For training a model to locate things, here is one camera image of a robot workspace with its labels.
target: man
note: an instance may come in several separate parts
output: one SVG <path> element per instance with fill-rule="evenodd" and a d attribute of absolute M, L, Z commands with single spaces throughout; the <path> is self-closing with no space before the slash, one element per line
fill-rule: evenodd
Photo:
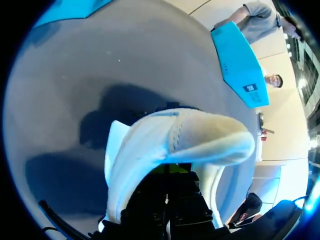
<path fill-rule="evenodd" d="M 276 10 L 260 1 L 243 4 L 228 19 L 217 23 L 213 30 L 229 22 L 234 22 L 238 26 L 249 44 L 272 34 L 280 27 L 288 36 L 304 41 L 302 31 L 291 16 L 281 16 Z"/>
<path fill-rule="evenodd" d="M 282 77 L 279 74 L 264 76 L 264 81 L 266 84 L 270 84 L 275 88 L 281 88 L 284 84 L 284 81 L 282 80 Z"/>

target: white fabric cover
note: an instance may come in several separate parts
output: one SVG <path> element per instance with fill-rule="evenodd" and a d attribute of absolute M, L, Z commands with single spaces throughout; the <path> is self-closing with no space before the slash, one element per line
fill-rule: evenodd
<path fill-rule="evenodd" d="M 200 180 L 200 190 L 213 211 L 213 223 L 221 227 L 215 193 L 223 168 L 245 161 L 254 148 L 254 138 L 241 122 L 195 109 L 155 112 L 131 128 L 115 121 L 106 148 L 105 219 L 121 222 L 121 211 L 152 169 L 163 163 L 192 163 L 192 170 Z"/>

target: person's arm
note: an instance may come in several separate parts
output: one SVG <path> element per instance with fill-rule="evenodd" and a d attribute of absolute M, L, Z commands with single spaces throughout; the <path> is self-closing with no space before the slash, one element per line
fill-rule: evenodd
<path fill-rule="evenodd" d="M 237 11 L 235 11 L 229 18 L 226 20 L 223 20 L 221 22 L 218 22 L 216 25 L 214 25 L 214 28 L 217 29 L 227 23 L 234 22 L 235 24 L 240 23 L 243 19 L 245 19 L 247 16 L 249 16 L 249 11 L 245 6 L 240 7 Z"/>
<path fill-rule="evenodd" d="M 268 18 L 272 11 L 270 6 L 260 1 L 248 2 L 243 4 L 243 6 L 236 10 L 229 18 L 217 23 L 214 28 L 217 29 L 229 22 L 238 24 L 246 17 Z"/>
<path fill-rule="evenodd" d="M 243 7 L 247 9 L 248 16 L 250 17 L 259 17 L 259 18 L 268 18 L 270 17 L 273 10 L 269 5 L 260 2 L 260 1 L 252 1 L 243 4 Z"/>

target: blue sheet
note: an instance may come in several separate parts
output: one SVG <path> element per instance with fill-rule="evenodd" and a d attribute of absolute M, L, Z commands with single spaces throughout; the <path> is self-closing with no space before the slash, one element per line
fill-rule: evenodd
<path fill-rule="evenodd" d="M 59 20 L 83 19 L 113 0 L 56 0 L 34 27 Z"/>
<path fill-rule="evenodd" d="M 269 105 L 262 68 L 248 41 L 234 22 L 211 32 L 224 81 L 249 108 Z"/>

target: gray table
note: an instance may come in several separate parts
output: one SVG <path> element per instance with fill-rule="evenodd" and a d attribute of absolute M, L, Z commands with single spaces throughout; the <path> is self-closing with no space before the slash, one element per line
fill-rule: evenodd
<path fill-rule="evenodd" d="M 4 139 L 18 191 L 40 225 L 50 225 L 37 206 L 45 199 L 83 233 L 95 231 L 106 208 L 111 122 L 130 124 L 132 112 L 166 101 L 233 117 L 257 134 L 255 111 L 222 79 L 210 33 L 168 3 L 121 0 L 87 19 L 33 29 L 7 86 Z M 223 221 L 246 195 L 255 155 L 223 173 Z"/>

